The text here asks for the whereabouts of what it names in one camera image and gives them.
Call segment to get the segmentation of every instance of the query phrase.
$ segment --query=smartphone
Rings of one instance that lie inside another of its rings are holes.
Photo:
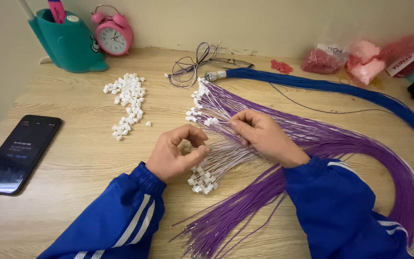
[[[0,194],[16,195],[38,164],[62,120],[25,115],[0,147]]]

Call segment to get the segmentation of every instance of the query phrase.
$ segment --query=pink highlighter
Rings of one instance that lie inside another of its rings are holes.
[[[51,9],[52,16],[54,16],[54,21],[57,24],[62,24],[65,20],[65,9],[60,0],[47,0],[49,3],[49,8]]]

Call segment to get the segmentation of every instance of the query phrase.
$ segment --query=teal pen holder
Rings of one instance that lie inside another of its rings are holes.
[[[66,11],[63,24],[57,24],[51,10],[42,9],[28,23],[57,67],[72,73],[108,69],[89,27],[74,13]]]

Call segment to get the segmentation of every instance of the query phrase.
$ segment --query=clock face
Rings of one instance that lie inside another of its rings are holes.
[[[121,54],[125,49],[127,42],[121,32],[111,28],[102,28],[98,34],[100,45],[111,54]]]

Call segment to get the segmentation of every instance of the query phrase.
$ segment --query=elastic cuff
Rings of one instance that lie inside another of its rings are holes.
[[[309,155],[311,158],[307,164],[299,165],[294,168],[282,168],[289,181],[301,181],[302,179],[318,178],[327,172],[327,163],[320,160],[317,156]]]
[[[145,193],[162,195],[167,185],[148,170],[145,165],[144,162],[140,162],[132,171],[130,177],[133,177],[141,185]]]

